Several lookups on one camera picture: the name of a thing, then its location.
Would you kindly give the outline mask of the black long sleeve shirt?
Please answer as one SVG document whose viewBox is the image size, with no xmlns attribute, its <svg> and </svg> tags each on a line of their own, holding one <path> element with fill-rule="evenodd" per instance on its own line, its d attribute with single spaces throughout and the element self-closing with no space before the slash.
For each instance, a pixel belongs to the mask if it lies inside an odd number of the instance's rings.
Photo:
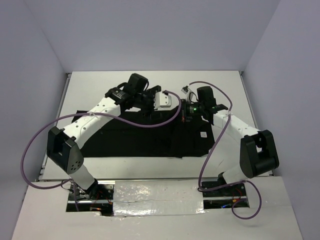
<svg viewBox="0 0 320 240">
<path fill-rule="evenodd" d="M 142 128 L 111 119 L 80 148 L 85 158 L 203 157 L 215 143 L 212 126 L 183 106 L 166 125 Z"/>
</svg>

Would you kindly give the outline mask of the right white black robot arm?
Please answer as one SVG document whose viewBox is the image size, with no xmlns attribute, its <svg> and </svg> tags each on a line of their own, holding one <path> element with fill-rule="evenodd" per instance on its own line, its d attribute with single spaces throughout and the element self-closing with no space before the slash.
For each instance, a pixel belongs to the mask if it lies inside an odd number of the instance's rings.
<svg viewBox="0 0 320 240">
<path fill-rule="evenodd" d="M 202 116 L 221 129 L 212 150 L 224 134 L 240 145 L 238 163 L 218 175 L 217 190 L 221 195 L 228 196 L 234 191 L 235 184 L 275 170 L 280 163 L 273 134 L 248 125 L 231 113 L 231 107 L 217 104 L 213 88 L 213 85 L 199 87 L 197 102 L 192 102 L 194 92 L 189 86 L 184 86 L 181 91 L 186 99 L 181 102 L 181 110 L 184 117 Z"/>
</svg>

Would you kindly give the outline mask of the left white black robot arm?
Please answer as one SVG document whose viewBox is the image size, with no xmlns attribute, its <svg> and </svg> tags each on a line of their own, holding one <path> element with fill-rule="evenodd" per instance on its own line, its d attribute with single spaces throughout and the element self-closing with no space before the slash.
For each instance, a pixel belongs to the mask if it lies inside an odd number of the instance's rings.
<svg viewBox="0 0 320 240">
<path fill-rule="evenodd" d="M 148 113 L 170 103 L 159 85 L 146 89 L 148 84 L 147 78 L 133 73 L 128 82 L 108 90 L 86 115 L 63 128 L 55 126 L 48 131 L 47 156 L 73 179 L 86 199 L 93 199 L 100 190 L 84 164 L 81 148 L 113 116 L 133 107 Z"/>
</svg>

